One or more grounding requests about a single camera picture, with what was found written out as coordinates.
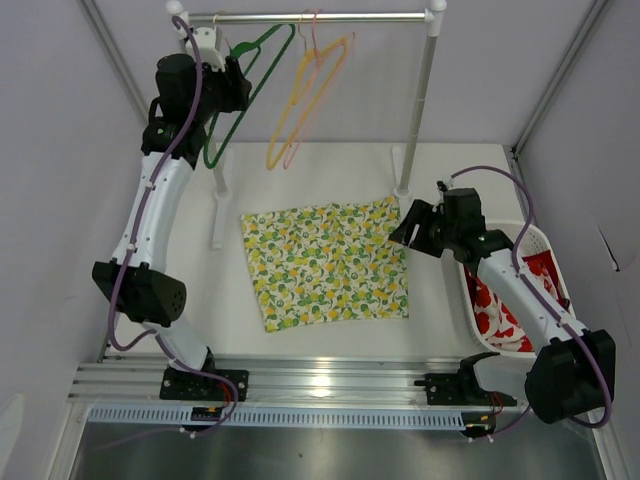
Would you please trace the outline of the lemon print skirt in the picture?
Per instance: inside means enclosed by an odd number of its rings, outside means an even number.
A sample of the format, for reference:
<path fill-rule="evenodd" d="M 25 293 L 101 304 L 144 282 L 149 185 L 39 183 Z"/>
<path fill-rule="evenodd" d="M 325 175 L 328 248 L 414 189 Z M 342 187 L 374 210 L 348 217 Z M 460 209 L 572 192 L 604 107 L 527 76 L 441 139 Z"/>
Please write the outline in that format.
<path fill-rule="evenodd" d="M 389 236 L 393 197 L 240 218 L 248 273 L 269 333 L 409 315 L 406 253 Z"/>

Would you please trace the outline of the red poppy print skirt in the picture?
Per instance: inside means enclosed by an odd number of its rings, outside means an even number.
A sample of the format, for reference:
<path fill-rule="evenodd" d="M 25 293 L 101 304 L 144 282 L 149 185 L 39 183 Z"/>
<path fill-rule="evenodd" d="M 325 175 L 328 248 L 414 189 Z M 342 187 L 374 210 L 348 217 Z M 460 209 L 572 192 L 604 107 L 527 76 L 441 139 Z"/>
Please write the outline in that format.
<path fill-rule="evenodd" d="M 564 295 L 551 251 L 544 250 L 528 255 L 523 260 L 544 289 L 558 304 L 567 308 L 570 301 Z M 466 267 L 463 268 L 463 273 L 470 298 L 471 326 L 476 328 L 478 337 L 498 351 L 533 354 L 534 349 L 529 338 L 499 297 L 473 277 Z"/>

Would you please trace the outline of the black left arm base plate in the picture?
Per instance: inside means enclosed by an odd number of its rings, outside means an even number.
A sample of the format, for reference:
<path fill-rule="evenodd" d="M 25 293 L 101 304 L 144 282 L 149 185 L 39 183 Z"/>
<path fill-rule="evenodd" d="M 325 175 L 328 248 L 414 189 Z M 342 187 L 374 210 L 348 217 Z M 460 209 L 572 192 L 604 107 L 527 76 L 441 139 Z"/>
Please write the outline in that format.
<path fill-rule="evenodd" d="M 238 401 L 244 402 L 249 386 L 247 370 L 221 369 L 216 374 L 231 381 L 238 391 Z M 224 382 L 167 367 L 159 391 L 162 400 L 218 401 L 233 398 Z"/>

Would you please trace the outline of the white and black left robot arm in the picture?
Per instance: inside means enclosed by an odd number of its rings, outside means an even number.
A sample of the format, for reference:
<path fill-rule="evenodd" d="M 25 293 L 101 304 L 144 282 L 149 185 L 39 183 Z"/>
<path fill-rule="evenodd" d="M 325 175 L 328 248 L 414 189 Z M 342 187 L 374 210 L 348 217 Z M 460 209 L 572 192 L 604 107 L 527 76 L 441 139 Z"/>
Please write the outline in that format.
<path fill-rule="evenodd" d="M 153 337 L 173 369 L 184 371 L 182 388 L 197 400 L 216 390 L 210 348 L 185 317 L 187 289 L 166 272 L 167 250 L 184 189 L 219 113 L 244 112 L 252 85 L 229 55 L 221 69 L 188 54 L 156 64 L 158 95 L 142 134 L 141 175 L 123 235 L 106 262 L 95 262 L 92 279 L 109 302 L 110 345 L 131 350 Z"/>

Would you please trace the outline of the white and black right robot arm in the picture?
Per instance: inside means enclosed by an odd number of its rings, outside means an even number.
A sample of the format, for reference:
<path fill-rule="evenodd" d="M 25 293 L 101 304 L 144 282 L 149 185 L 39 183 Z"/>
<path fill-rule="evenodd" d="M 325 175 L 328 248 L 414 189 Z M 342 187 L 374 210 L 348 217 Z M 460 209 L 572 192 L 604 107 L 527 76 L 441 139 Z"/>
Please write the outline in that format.
<path fill-rule="evenodd" d="M 591 331 L 540 285 L 500 229 L 490 229 L 473 188 L 442 192 L 439 203 L 411 203 L 390 241 L 439 258 L 454 259 L 496 294 L 531 342 L 527 361 L 496 353 L 468 357 L 469 370 L 456 380 L 458 395 L 479 403 L 491 392 L 528 403 L 547 424 L 569 419 L 592 429 L 606 426 L 613 412 L 616 345 L 604 330 Z M 590 424 L 583 415 L 600 409 Z"/>

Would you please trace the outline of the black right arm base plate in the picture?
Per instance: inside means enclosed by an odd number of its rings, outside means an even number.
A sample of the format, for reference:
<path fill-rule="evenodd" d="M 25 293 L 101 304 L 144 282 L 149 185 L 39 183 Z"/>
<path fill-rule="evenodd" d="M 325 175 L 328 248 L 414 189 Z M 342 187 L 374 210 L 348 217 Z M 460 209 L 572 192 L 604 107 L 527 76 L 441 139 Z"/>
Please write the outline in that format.
<path fill-rule="evenodd" d="M 482 406 L 514 407 L 517 401 L 506 394 L 483 390 L 470 374 L 427 373 L 414 381 L 426 395 L 427 403 L 435 406 Z"/>

